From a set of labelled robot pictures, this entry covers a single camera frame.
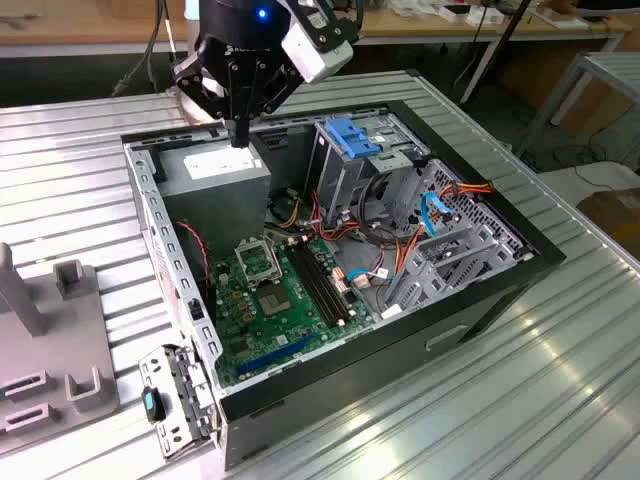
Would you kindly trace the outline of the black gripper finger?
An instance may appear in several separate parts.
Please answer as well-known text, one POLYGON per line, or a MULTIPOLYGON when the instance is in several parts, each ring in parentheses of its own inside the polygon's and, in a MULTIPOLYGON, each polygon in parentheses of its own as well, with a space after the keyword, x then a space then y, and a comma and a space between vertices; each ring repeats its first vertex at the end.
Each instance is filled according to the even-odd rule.
POLYGON ((251 77, 246 106, 240 120, 240 146, 249 143, 253 119, 273 113, 302 83, 302 77, 284 54, 261 55, 251 77))
POLYGON ((199 43, 194 52, 173 66, 180 92, 213 120, 224 122, 233 147, 240 146, 240 107, 233 105, 229 73, 234 62, 224 43, 199 43))

